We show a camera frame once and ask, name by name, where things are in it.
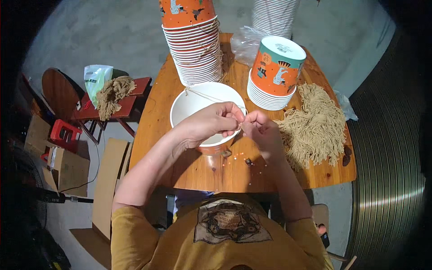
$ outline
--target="phone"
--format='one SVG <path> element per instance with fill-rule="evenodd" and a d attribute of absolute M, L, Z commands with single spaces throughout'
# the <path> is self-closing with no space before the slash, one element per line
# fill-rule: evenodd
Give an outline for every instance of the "phone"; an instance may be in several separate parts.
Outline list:
<path fill-rule="evenodd" d="M 330 240 L 328 239 L 327 232 L 321 235 L 321 241 L 323 242 L 325 248 L 328 248 L 330 246 Z"/>

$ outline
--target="red plastic stool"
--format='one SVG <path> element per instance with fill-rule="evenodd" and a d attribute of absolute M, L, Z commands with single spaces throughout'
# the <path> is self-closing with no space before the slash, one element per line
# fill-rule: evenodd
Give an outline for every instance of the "red plastic stool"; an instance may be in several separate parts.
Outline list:
<path fill-rule="evenodd" d="M 83 131 L 58 119 L 54 123 L 50 138 L 54 144 L 63 147 L 72 153 L 76 153 L 78 150 L 78 140 L 76 139 L 76 135 L 78 133 L 82 134 Z"/>

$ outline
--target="person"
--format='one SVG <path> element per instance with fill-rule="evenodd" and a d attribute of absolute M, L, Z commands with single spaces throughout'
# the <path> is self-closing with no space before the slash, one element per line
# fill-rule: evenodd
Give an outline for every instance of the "person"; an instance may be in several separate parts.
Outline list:
<path fill-rule="evenodd" d="M 286 230 L 247 198 L 218 194 L 200 202 L 161 235 L 145 206 L 164 172 L 186 149 L 216 133 L 242 129 L 273 172 Z M 112 204 L 112 269 L 332 269 L 312 210 L 289 166 L 279 128 L 263 112 L 246 116 L 233 102 L 212 104 L 166 133 L 126 174 Z"/>

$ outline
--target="white plastic bag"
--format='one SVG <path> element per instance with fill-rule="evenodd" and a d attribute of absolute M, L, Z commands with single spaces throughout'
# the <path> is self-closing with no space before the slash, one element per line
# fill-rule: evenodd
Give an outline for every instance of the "white plastic bag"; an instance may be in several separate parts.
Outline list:
<path fill-rule="evenodd" d="M 349 99 L 344 94 L 341 94 L 337 90 L 333 90 L 333 92 L 336 94 L 336 98 L 337 101 L 339 102 L 339 106 L 342 109 L 343 114 L 345 115 L 345 121 L 348 121 L 349 119 L 353 119 L 354 121 L 357 121 L 359 118 L 357 117 L 356 113 L 351 107 L 351 103 L 349 102 Z"/>
<path fill-rule="evenodd" d="M 104 83 L 111 80 L 114 67 L 105 65 L 90 65 L 84 67 L 84 84 L 86 85 L 89 98 L 96 108 L 98 100 L 96 93 L 102 90 Z"/>
<path fill-rule="evenodd" d="M 235 54 L 235 59 L 248 66 L 253 66 L 261 39 L 267 34 L 261 30 L 250 26 L 241 27 L 231 37 L 231 51 Z"/>

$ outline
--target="concrete floor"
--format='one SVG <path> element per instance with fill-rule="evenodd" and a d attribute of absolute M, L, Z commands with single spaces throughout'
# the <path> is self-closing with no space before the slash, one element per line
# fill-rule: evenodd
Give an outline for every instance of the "concrete floor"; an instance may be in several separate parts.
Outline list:
<path fill-rule="evenodd" d="M 250 0 L 214 0 L 214 3 L 223 32 L 235 32 L 251 24 Z M 134 78 L 155 78 L 168 53 L 158 10 L 155 0 L 63 1 L 34 39 L 22 70 L 32 78 L 30 83 L 38 94 L 42 73 L 48 67 L 59 68 L 83 89 L 83 69 L 90 64 L 112 65 Z M 302 1 L 293 40 L 305 45 L 330 84 L 349 96 L 387 48 L 394 32 L 394 23 L 387 16 L 375 0 L 321 1 L 318 7 L 316 1 Z M 137 123 L 130 126 L 136 130 Z M 104 134 L 105 139 L 133 140 L 119 123 L 109 123 Z M 92 180 L 98 167 L 96 146 L 85 134 L 81 140 L 88 143 L 89 180 Z M 102 138 L 97 147 L 100 158 L 103 142 Z M 94 186 L 95 182 L 88 185 L 90 198 Z M 351 184 L 314 189 L 312 193 L 314 203 L 329 206 L 328 250 L 344 255 L 351 219 Z M 91 204 L 49 205 L 48 229 L 66 252 L 72 269 L 103 269 L 69 232 L 71 228 L 91 226 L 91 216 Z M 334 266 L 338 269 L 340 263 L 334 262 Z"/>

